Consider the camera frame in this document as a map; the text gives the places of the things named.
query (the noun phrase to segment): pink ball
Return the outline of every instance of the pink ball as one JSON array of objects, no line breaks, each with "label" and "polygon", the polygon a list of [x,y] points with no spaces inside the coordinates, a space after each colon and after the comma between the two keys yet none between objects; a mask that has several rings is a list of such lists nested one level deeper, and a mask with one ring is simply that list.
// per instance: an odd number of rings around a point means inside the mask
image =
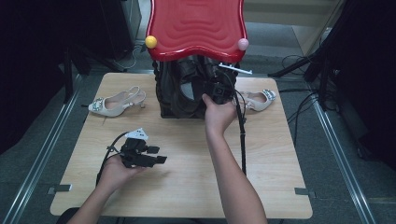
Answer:
[{"label": "pink ball", "polygon": [[240,50],[246,50],[248,48],[248,40],[246,38],[238,40],[238,48]]}]

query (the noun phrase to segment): high heel shoe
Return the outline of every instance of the high heel shoe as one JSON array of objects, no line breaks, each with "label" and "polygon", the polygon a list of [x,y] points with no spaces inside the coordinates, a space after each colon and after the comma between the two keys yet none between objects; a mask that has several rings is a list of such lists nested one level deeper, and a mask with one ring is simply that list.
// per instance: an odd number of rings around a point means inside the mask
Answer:
[{"label": "high heel shoe", "polygon": [[114,96],[97,98],[88,106],[88,109],[95,114],[116,117],[130,106],[140,105],[143,108],[145,99],[146,93],[134,86],[128,91],[122,91]]},{"label": "high heel shoe", "polygon": [[245,100],[245,108],[252,109],[255,111],[262,111],[268,107],[276,98],[276,94],[274,91],[263,90],[258,92],[250,92],[250,91],[241,91],[242,95],[246,94],[244,97]]}]

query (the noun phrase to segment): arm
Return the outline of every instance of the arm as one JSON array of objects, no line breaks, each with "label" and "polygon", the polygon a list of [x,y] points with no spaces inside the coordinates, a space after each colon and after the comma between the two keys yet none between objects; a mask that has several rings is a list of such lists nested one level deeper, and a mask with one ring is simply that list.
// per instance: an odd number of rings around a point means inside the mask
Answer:
[{"label": "arm", "polygon": [[67,223],[97,223],[111,194],[143,170],[142,167],[126,168],[119,155],[109,158],[98,185]]},{"label": "arm", "polygon": [[205,132],[218,180],[221,204],[229,223],[267,223],[262,201],[233,157],[224,132],[235,119],[235,106],[216,105],[206,94]]}]

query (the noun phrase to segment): black electronic device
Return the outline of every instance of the black electronic device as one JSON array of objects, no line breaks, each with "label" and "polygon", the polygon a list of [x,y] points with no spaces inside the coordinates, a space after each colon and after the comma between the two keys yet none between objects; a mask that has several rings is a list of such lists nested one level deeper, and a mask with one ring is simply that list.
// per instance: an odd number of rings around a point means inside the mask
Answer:
[{"label": "black electronic device", "polygon": [[223,105],[233,99],[235,76],[233,72],[227,72],[221,68],[215,76],[204,83],[204,92],[218,104]]},{"label": "black electronic device", "polygon": [[105,163],[109,158],[108,155],[110,154],[110,152],[116,151],[117,154],[115,154],[115,155],[121,156],[122,163],[127,168],[131,168],[134,166],[153,167],[155,164],[164,164],[165,163],[167,157],[164,157],[164,156],[151,157],[151,156],[143,154],[144,152],[146,152],[147,154],[157,154],[158,151],[160,150],[159,147],[147,146],[146,141],[143,139],[128,137],[125,140],[124,145],[121,147],[121,150],[118,151],[114,146],[119,141],[119,139],[122,138],[125,134],[127,134],[127,133],[120,134],[116,138],[116,140],[114,140],[113,144],[111,144],[111,146],[107,147],[107,153],[105,155],[105,158],[103,159],[101,168],[100,168],[99,173],[96,177],[96,185],[99,183],[103,168],[105,167]]}]

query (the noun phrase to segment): yellow ball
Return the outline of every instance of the yellow ball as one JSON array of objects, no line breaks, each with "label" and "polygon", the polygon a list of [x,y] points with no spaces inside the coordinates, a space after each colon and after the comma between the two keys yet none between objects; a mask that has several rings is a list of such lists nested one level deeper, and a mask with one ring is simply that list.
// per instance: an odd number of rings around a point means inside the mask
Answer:
[{"label": "yellow ball", "polygon": [[153,35],[148,35],[145,40],[146,47],[149,49],[154,49],[155,46],[157,46],[157,38],[155,38]]}]

